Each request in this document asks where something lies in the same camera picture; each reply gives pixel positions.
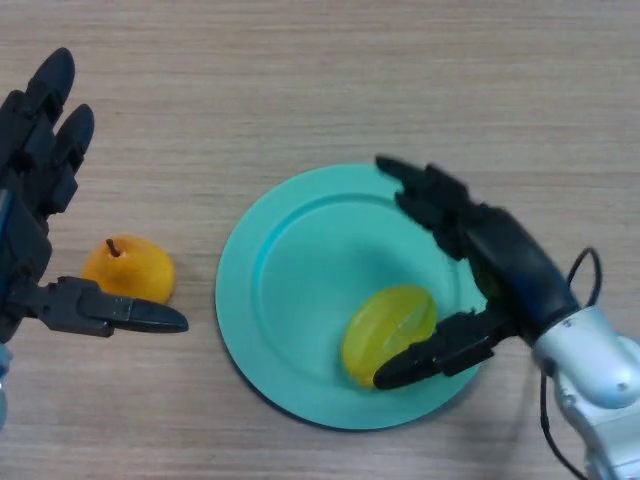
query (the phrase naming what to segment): teal plate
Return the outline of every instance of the teal plate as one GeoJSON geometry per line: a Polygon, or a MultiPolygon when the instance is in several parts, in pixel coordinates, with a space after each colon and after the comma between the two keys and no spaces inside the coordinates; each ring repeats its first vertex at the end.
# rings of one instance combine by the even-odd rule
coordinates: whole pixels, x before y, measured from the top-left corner
{"type": "Polygon", "coordinates": [[[386,287],[424,286],[439,320],[485,304],[468,263],[450,260],[396,207],[398,188],[367,165],[304,173],[260,198],[224,248],[215,304],[227,350],[255,390],[298,419],[341,430],[397,426],[446,404],[477,371],[375,391],[342,367],[349,320],[386,287]]]}

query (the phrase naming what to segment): wire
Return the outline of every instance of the wire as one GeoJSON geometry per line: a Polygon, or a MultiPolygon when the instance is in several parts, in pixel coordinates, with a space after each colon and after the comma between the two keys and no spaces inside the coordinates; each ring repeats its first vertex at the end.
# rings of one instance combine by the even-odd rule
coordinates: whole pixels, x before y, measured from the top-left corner
{"type": "MultiPolygon", "coordinates": [[[[578,269],[582,265],[582,262],[587,257],[587,255],[591,255],[593,259],[593,271],[594,271],[594,284],[591,289],[591,295],[589,296],[589,300],[587,302],[587,306],[591,307],[596,304],[598,301],[598,297],[600,296],[600,290],[602,289],[602,263],[600,262],[600,255],[596,249],[592,247],[585,248],[578,258],[573,262],[571,266],[571,270],[569,270],[569,274],[567,275],[567,283],[571,286],[571,282],[575,277],[578,269]]],[[[540,377],[540,426],[542,427],[542,433],[544,434],[544,438],[547,440],[549,444],[549,448],[556,456],[558,461],[564,465],[567,470],[569,470],[576,478],[581,480],[588,480],[587,477],[580,472],[566,457],[562,454],[556,442],[553,440],[553,436],[551,435],[551,428],[549,424],[549,415],[547,413],[547,376],[544,372],[540,377]]]]}

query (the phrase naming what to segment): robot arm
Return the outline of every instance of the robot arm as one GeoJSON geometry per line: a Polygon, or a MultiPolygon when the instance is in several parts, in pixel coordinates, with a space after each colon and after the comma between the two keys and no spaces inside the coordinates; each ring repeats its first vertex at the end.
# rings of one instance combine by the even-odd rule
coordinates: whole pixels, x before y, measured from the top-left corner
{"type": "MultiPolygon", "coordinates": [[[[71,53],[47,58],[24,92],[0,106],[0,381],[9,370],[11,340],[24,317],[54,331],[109,337],[116,328],[184,332],[178,311],[141,299],[107,295],[92,281],[62,277],[39,286],[52,245],[48,218],[62,213],[75,194],[75,175],[93,136],[91,108],[81,105],[59,128],[75,76],[71,53]]],[[[0,428],[6,398],[0,384],[0,428]]]]}
{"type": "Polygon", "coordinates": [[[391,358],[376,372],[376,387],[455,375],[518,336],[556,381],[565,418],[585,440],[590,478],[640,475],[638,344],[617,335],[596,306],[580,307],[559,269],[507,211],[473,203],[461,182],[433,165],[420,170],[382,156],[376,164],[402,183],[398,206],[447,255],[469,260],[487,299],[484,311],[443,319],[429,339],[391,358]]]}

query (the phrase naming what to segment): pear stem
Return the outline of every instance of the pear stem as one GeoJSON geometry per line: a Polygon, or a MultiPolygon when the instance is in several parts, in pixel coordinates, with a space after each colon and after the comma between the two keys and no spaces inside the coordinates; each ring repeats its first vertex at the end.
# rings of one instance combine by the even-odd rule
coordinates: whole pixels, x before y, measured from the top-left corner
{"type": "Polygon", "coordinates": [[[112,239],[107,238],[106,243],[107,247],[109,247],[109,250],[111,251],[111,255],[113,255],[114,257],[119,257],[121,255],[120,250],[116,248],[112,239]]]}

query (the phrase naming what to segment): wooden table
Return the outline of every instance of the wooden table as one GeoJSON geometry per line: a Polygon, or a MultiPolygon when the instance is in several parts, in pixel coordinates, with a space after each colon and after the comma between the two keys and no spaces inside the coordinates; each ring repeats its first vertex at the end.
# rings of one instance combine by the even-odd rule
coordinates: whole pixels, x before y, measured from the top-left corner
{"type": "MultiPolygon", "coordinates": [[[[4,2],[0,86],[58,46],[69,112],[96,134],[45,280],[78,274],[114,232],[167,248],[191,330],[9,343],[3,479],[561,479],[538,426],[538,376],[505,342],[447,412],[373,434],[322,431],[265,405],[233,371],[212,290],[235,222],[263,192],[389,152],[435,161],[506,205],[568,268],[604,258],[601,304],[640,334],[637,0],[4,2]]],[[[590,277],[583,275],[583,295],[590,277]]],[[[558,443],[582,446],[551,409],[558,443]]]]}

